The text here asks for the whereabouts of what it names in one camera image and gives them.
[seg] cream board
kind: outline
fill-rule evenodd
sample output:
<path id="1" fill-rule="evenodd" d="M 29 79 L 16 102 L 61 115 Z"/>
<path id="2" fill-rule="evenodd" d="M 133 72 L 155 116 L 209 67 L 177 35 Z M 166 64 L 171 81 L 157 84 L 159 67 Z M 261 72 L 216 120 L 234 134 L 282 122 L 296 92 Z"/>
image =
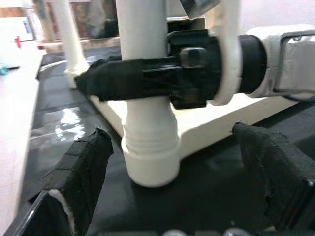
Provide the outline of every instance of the cream board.
<path id="1" fill-rule="evenodd" d="M 91 96 L 90 100 L 122 137 L 122 124 L 127 115 L 126 102 L 99 102 L 94 96 Z M 173 109 L 182 141 L 180 157 L 183 159 L 230 136 L 236 122 L 255 124 L 295 104 L 282 97 L 252 99 L 244 94 L 236 94 L 225 106 L 208 104 L 207 107 L 199 109 Z"/>

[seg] black tablecloth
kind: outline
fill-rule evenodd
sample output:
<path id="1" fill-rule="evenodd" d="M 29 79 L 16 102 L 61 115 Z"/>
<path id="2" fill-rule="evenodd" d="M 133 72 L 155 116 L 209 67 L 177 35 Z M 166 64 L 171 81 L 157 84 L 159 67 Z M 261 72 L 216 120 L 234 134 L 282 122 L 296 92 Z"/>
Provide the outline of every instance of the black tablecloth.
<path id="1" fill-rule="evenodd" d="M 119 48 L 88 50 L 86 56 L 117 55 Z M 87 235 L 104 231 L 264 229 L 264 201 L 243 168 L 234 136 L 186 158 L 179 176 L 163 188 L 148 189 L 128 177 L 121 138 L 79 91 L 69 89 L 62 53 L 43 58 L 40 88 L 27 156 L 22 202 L 63 156 L 73 140 L 99 127 L 112 137 L 114 154 L 106 171 Z M 315 106 L 298 104 L 257 125 L 282 132 L 309 156 L 315 156 Z"/>

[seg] red object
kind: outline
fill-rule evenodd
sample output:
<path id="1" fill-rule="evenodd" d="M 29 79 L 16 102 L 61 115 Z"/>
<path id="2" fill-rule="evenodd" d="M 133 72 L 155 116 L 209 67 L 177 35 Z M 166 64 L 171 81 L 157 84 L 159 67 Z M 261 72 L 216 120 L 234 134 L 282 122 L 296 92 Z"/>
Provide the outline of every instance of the red object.
<path id="1" fill-rule="evenodd" d="M 20 37 L 19 37 L 19 36 L 16 37 L 15 43 L 16 43 L 16 45 L 18 46 L 18 48 L 21 48 L 21 47 L 22 47 L 22 45 L 21 45 L 21 40 L 20 40 Z"/>

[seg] teal object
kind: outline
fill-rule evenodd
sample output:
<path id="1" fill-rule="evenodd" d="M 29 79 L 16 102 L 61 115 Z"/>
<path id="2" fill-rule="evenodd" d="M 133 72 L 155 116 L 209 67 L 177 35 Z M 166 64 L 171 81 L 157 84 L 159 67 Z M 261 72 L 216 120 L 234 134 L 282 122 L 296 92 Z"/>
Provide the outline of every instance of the teal object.
<path id="1" fill-rule="evenodd" d="M 6 75 L 8 73 L 8 68 L 5 65 L 0 64 L 0 75 Z"/>

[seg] white pipe leg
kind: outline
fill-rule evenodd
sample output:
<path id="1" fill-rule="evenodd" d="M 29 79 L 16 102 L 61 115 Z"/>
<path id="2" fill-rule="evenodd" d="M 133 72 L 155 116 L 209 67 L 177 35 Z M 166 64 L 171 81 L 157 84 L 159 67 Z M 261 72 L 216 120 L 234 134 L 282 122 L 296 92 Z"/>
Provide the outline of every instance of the white pipe leg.
<path id="1" fill-rule="evenodd" d="M 67 70 L 69 86 L 76 88 L 74 77 L 85 72 L 87 64 L 79 42 L 79 36 L 73 19 L 73 14 L 68 0 L 51 1 L 56 16 L 59 31 L 63 41 L 63 50 L 67 58 Z"/>
<path id="2" fill-rule="evenodd" d="M 164 57 L 164 0 L 116 0 L 123 60 Z M 167 97 L 129 101 L 122 148 L 131 179 L 146 187 L 163 186 L 179 171 L 180 139 Z"/>

